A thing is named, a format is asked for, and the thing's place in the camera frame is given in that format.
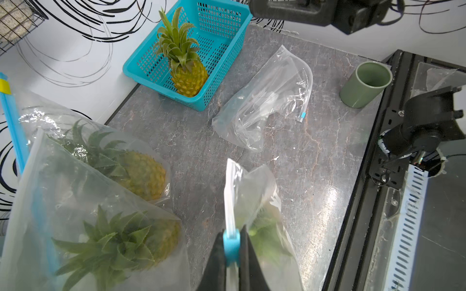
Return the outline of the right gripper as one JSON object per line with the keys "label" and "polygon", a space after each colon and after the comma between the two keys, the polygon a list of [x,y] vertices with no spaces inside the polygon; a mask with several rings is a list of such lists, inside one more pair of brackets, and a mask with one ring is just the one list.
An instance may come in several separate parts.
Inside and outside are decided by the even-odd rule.
{"label": "right gripper", "polygon": [[277,19],[326,27],[332,25],[346,35],[373,25],[387,26],[384,21],[391,1],[323,0],[248,2],[254,17]]}

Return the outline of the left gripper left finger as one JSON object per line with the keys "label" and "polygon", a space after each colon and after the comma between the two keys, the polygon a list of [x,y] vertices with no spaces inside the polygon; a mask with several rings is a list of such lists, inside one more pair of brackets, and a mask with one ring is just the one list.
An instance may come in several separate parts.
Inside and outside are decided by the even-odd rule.
{"label": "left gripper left finger", "polygon": [[220,232],[216,236],[203,276],[196,291],[225,291],[226,268],[223,233]]}

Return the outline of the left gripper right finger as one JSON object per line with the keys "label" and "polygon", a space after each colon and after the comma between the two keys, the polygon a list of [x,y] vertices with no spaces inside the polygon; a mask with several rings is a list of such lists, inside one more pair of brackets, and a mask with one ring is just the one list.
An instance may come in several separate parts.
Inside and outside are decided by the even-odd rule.
{"label": "left gripper right finger", "polygon": [[270,291],[246,226],[240,231],[239,262],[239,291]]}

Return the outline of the clear zip-top bag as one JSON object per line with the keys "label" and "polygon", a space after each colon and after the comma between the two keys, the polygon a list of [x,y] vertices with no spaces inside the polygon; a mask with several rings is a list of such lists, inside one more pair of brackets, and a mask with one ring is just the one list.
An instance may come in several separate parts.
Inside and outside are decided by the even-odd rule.
{"label": "clear zip-top bag", "polygon": [[228,159],[224,188],[226,231],[245,228],[259,266],[272,291],[303,289],[290,236],[283,224],[281,199],[273,173],[266,166],[247,171]]}
{"label": "clear zip-top bag", "polygon": [[269,116],[279,113],[302,122],[312,89],[310,66],[280,46],[252,80],[220,109],[212,120],[213,130],[236,146],[261,152]]}
{"label": "clear zip-top bag", "polygon": [[1,258],[4,291],[187,291],[181,221],[39,131]]}

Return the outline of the yellow pineapple green crown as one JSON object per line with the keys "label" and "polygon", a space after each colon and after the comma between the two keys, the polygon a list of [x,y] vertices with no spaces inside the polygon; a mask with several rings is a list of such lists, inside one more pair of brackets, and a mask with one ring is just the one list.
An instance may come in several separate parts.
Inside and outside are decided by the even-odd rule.
{"label": "yellow pineapple green crown", "polygon": [[196,96],[208,80],[208,72],[198,55],[200,45],[191,38],[192,23],[180,24],[183,8],[175,10],[169,19],[164,10],[159,10],[163,26],[157,30],[157,54],[162,54],[169,63],[171,80],[177,93],[192,98]]}

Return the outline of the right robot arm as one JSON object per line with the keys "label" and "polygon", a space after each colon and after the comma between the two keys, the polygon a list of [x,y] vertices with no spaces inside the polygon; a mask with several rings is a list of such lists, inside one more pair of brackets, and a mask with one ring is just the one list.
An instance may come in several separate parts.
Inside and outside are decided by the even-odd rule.
{"label": "right robot arm", "polygon": [[[373,26],[388,26],[385,21],[391,1],[249,1],[256,18],[278,19],[326,27],[332,25],[346,35]],[[393,81],[392,72],[384,65],[366,62],[357,66],[339,96],[348,107],[361,109],[372,102]],[[465,139],[464,117],[460,109],[459,87],[446,87],[409,99],[404,106],[401,123],[384,131],[378,145],[387,156],[386,162],[401,160],[412,154],[419,164],[424,155],[435,151],[443,141]]]}

